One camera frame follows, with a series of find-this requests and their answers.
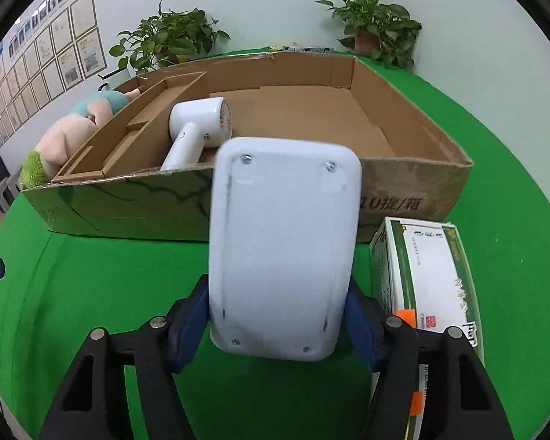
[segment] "metal bolt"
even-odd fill
[[[397,316],[389,316],[386,320],[387,325],[390,327],[401,327],[403,324],[403,321],[400,317]]]
[[[448,328],[448,335],[454,339],[460,339],[462,337],[462,330],[456,326],[450,326]]]
[[[167,319],[165,319],[163,316],[155,316],[153,319],[151,319],[149,324],[153,329],[159,329],[160,327],[163,327],[167,324]]]
[[[90,334],[89,336],[94,340],[94,341],[98,341],[100,339],[102,339],[104,337],[104,334],[106,334],[106,332],[101,328],[101,327],[97,327],[96,329],[94,329]]]

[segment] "cardboard divider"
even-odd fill
[[[171,76],[151,86],[100,128],[53,182],[122,175],[162,163],[171,147],[171,108],[179,101],[208,97],[204,75]]]

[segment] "cardboard flap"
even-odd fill
[[[327,86],[262,86],[222,92],[232,108],[233,134],[316,140],[344,145],[360,158],[394,157],[349,90]]]

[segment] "green table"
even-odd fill
[[[528,439],[550,415],[550,205],[471,114],[412,74],[375,69],[476,163],[448,219],[473,272],[485,365],[516,439]],[[206,272],[208,247],[50,233],[18,197],[0,227],[0,256],[0,392],[36,437],[87,333],[136,329],[165,313]],[[370,292],[366,245],[356,247],[353,273]],[[145,439],[133,369],[127,378],[133,428]],[[367,369],[347,349],[292,363],[225,354],[207,333],[176,381],[192,428],[206,440],[355,438],[370,391]]]

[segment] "stuffed animal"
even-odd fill
[[[126,94],[98,91],[76,104],[68,115],[48,129],[30,151],[22,166],[21,188],[49,183],[99,128],[140,94],[139,89]]]

